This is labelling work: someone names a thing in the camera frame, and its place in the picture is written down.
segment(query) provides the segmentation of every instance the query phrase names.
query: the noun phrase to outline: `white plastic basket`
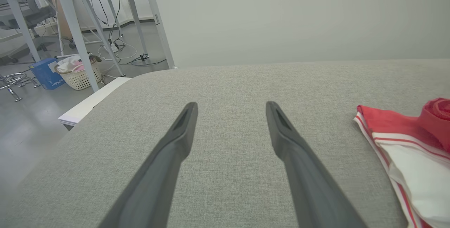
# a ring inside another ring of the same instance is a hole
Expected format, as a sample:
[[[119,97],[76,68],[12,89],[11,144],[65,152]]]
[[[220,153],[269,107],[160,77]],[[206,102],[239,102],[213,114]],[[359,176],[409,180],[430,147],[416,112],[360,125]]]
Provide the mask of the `white plastic basket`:
[[[98,83],[102,80],[102,74],[97,67],[96,61],[91,61],[91,66],[94,71],[95,81]],[[57,65],[55,65],[55,71],[75,90],[82,90],[90,87],[89,78],[87,77],[85,70],[79,72],[60,72],[58,71]]]

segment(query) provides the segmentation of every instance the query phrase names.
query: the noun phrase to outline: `white label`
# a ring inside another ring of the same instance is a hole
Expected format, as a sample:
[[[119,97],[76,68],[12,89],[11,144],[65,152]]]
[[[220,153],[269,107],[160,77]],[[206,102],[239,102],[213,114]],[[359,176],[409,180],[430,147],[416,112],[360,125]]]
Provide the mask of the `white label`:
[[[48,64],[50,70],[52,70],[53,73],[56,72],[56,71],[55,71],[55,65],[57,65],[57,64],[58,64],[58,63],[57,63],[56,61],[51,62],[51,63]]]

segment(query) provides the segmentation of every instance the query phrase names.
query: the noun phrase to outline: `red and white cloth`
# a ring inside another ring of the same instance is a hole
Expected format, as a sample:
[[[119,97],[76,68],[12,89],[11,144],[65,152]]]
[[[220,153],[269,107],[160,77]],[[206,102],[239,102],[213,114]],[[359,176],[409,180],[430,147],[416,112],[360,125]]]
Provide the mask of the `red and white cloth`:
[[[354,119],[391,180],[408,228],[450,227],[450,100],[419,117],[358,106]]]

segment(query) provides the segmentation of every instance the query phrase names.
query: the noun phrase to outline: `black baseboard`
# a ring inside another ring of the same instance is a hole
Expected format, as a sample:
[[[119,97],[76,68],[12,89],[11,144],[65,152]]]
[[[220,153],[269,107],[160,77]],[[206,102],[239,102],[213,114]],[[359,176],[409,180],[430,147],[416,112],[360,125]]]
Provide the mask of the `black baseboard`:
[[[146,22],[155,22],[155,20],[154,20],[154,19],[148,19],[148,20],[140,20],[140,21],[139,21],[139,23],[146,23]],[[130,24],[134,24],[134,23],[135,23],[134,20],[130,20],[129,22],[120,25],[120,27],[121,27],[121,28],[124,28],[125,26],[128,26],[128,25],[130,25]],[[114,29],[114,30],[119,30],[118,27],[114,27],[114,28],[108,27],[108,28],[103,28],[103,31],[111,31],[111,30],[113,30],[113,29]],[[82,31],[82,33],[83,33],[83,34],[90,33],[90,30]]]

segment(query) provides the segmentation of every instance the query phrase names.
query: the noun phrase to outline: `rolled red cloth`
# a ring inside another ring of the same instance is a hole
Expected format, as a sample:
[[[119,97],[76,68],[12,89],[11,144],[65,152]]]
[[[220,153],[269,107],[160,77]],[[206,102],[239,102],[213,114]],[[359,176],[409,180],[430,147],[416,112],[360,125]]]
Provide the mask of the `rolled red cloth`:
[[[423,106],[417,119],[418,124],[432,133],[442,144],[445,151],[450,152],[450,100],[437,98]]]

